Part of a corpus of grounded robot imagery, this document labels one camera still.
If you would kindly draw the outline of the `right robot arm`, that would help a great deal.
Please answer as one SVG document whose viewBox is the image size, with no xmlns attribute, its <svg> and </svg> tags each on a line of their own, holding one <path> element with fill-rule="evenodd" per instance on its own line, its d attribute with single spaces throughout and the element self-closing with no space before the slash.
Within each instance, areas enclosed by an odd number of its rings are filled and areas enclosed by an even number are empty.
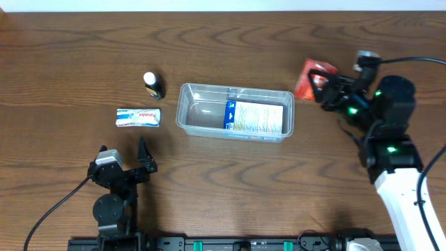
<svg viewBox="0 0 446 251">
<path fill-rule="evenodd" d="M 377 70 L 363 70 L 356 79 L 310 70 L 326 78 L 323 87 L 312 84 L 316 102 L 323 110 L 343 116 L 362 132 L 355 139 L 361 165 L 386 207 L 402 250 L 444 250 L 445 234 L 436 216 L 427 188 L 427 174 L 445 153 L 439 150 L 423 165 L 408 122 L 415 110 L 415 86 L 398 75 L 379 82 L 372 97 L 369 85 Z"/>
</svg>

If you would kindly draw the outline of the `blue children patches box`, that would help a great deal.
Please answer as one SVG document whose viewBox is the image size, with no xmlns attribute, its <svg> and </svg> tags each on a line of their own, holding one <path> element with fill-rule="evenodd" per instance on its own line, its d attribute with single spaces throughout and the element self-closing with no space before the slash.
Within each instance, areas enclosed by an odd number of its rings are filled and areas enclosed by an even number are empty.
<svg viewBox="0 0 446 251">
<path fill-rule="evenodd" d="M 223 129 L 251 135 L 280 135 L 284 107 L 254 102 L 227 101 Z"/>
</svg>

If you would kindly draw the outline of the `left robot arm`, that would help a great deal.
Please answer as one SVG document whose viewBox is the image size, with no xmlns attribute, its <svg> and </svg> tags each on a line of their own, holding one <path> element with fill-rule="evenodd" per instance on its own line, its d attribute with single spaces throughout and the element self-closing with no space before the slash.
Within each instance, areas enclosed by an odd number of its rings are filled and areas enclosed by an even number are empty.
<svg viewBox="0 0 446 251">
<path fill-rule="evenodd" d="M 93 205 L 93 217 L 98 222 L 99 250 L 145 250 L 145 234 L 137 229 L 137 186 L 150 181 L 157 164 L 149 153 L 145 139 L 139 139 L 135 169 L 123 169 L 123 157 L 116 149 L 102 146 L 90 163 L 87 177 L 109 193 Z"/>
</svg>

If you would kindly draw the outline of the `red Panadol box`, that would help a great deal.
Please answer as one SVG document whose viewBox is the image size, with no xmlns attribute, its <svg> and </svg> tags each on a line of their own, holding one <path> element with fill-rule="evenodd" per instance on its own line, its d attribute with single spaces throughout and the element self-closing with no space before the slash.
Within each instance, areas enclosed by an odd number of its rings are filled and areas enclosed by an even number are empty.
<svg viewBox="0 0 446 251">
<path fill-rule="evenodd" d="M 307 58 L 296 83 L 294 96 L 298 99 L 315 100 L 314 91 L 308 73 L 310 70 L 320 70 L 325 73 L 336 74 L 339 70 L 324 61 Z"/>
</svg>

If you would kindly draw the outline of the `white blue Panadol box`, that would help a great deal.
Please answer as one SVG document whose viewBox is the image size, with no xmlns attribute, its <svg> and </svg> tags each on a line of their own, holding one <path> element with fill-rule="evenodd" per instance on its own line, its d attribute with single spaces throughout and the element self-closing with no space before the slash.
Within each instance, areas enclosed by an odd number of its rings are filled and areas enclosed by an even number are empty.
<svg viewBox="0 0 446 251">
<path fill-rule="evenodd" d="M 161 121 L 160 109 L 117 109 L 117 127 L 159 127 Z"/>
</svg>

